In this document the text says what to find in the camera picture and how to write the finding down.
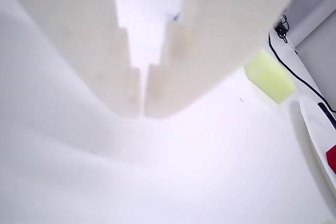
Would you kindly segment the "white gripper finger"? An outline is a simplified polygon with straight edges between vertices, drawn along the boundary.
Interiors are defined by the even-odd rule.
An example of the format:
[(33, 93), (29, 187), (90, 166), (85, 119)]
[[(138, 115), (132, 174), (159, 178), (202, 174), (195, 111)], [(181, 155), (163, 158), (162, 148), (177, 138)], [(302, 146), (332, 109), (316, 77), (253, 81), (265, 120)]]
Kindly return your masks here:
[(257, 52), (290, 0), (184, 0), (151, 65), (144, 114), (166, 118), (211, 91)]
[(140, 71), (115, 0), (18, 0), (88, 88), (121, 116), (140, 114)]

